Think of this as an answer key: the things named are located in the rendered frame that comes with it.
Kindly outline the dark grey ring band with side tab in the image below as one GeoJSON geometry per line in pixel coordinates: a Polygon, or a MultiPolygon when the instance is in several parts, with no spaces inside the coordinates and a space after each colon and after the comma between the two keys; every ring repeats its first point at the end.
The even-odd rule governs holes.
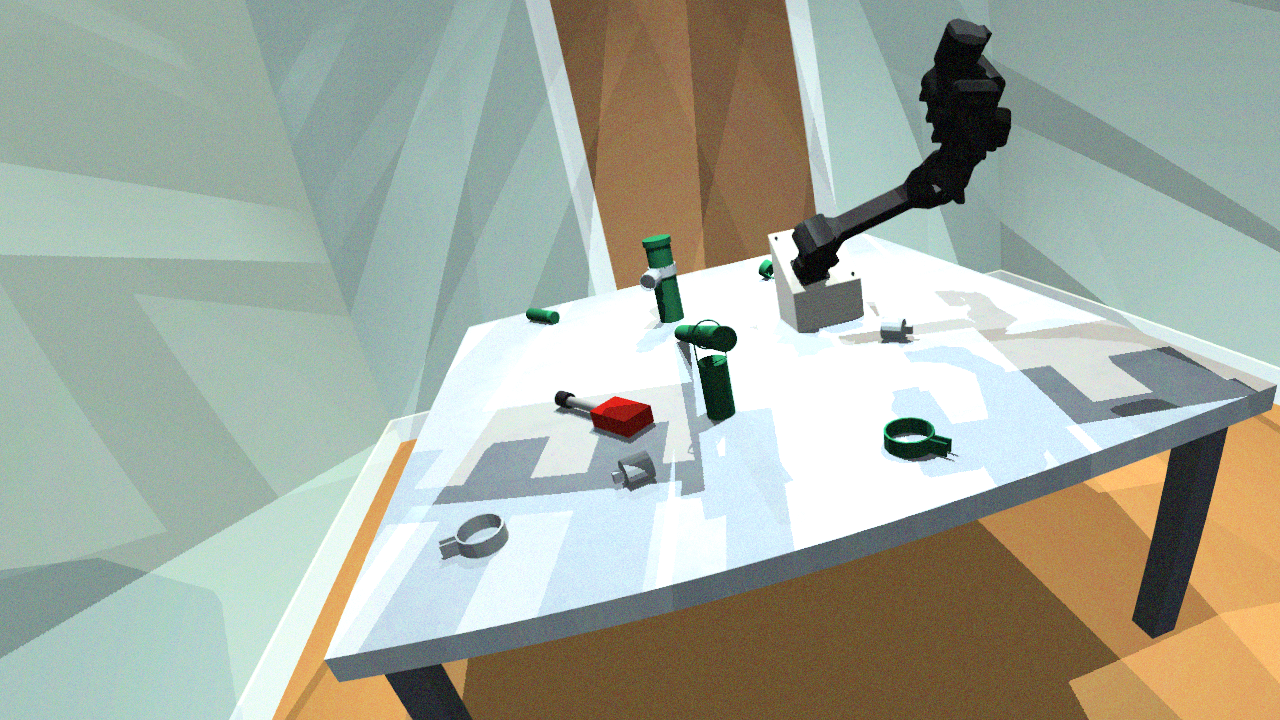
{"type": "Polygon", "coordinates": [[[442,538],[439,542],[439,550],[442,551],[443,559],[454,556],[457,553],[463,553],[468,559],[485,559],[492,553],[498,552],[509,541],[509,530],[506,527],[504,518],[497,512],[483,512],[460,524],[460,528],[445,539],[442,538]],[[467,538],[474,536],[477,530],[484,530],[488,528],[499,529],[494,536],[488,537],[484,541],[465,543],[467,538]]]}

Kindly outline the dark green ring clamp with tab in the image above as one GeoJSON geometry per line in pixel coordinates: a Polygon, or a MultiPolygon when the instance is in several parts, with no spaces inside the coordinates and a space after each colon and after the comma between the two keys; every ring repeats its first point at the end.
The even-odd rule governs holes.
{"type": "Polygon", "coordinates": [[[884,425],[884,450],[893,455],[895,457],[924,457],[928,454],[940,455],[947,457],[947,452],[952,452],[952,438],[936,436],[934,425],[931,421],[925,421],[916,416],[904,416],[884,425]],[[905,442],[892,439],[893,436],[918,433],[925,436],[925,439],[916,442],[905,442]]]}

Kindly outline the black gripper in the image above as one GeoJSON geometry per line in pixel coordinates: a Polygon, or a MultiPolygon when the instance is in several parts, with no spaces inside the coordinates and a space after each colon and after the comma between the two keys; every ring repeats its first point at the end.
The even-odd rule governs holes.
{"type": "Polygon", "coordinates": [[[1000,95],[992,79],[957,79],[931,95],[925,123],[933,124],[932,143],[941,143],[941,147],[938,154],[925,159],[924,184],[937,184],[954,202],[965,202],[963,181],[969,168],[966,158],[956,154],[957,147],[966,143],[977,159],[986,160],[987,126],[1000,95]]]}

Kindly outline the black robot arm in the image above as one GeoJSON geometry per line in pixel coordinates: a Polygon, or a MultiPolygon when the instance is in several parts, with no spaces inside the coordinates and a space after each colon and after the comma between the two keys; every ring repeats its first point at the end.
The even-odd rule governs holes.
{"type": "MultiPolygon", "coordinates": [[[[980,55],[991,35],[986,26],[977,26],[960,18],[948,20],[940,47],[934,53],[934,67],[922,78],[919,100],[927,102],[934,91],[950,87],[957,79],[992,79],[998,85],[1000,101],[1006,86],[1005,79],[987,58],[980,55]]],[[[1011,111],[1007,108],[997,108],[987,126],[986,151],[995,152],[997,147],[1005,146],[1010,129],[1011,111]]],[[[966,143],[959,145],[956,154],[966,158],[968,161],[969,170],[963,181],[965,190],[972,170],[980,160],[974,156],[966,143]]],[[[803,286],[829,278],[828,269],[835,268],[840,261],[836,252],[842,247],[844,241],[852,236],[861,234],[861,232],[913,208],[931,210],[952,201],[937,184],[923,183],[922,168],[924,164],[925,161],[911,170],[908,179],[895,190],[881,193],[860,206],[835,218],[817,214],[795,225],[792,240],[799,252],[797,258],[790,261],[790,265],[803,286]]]]}

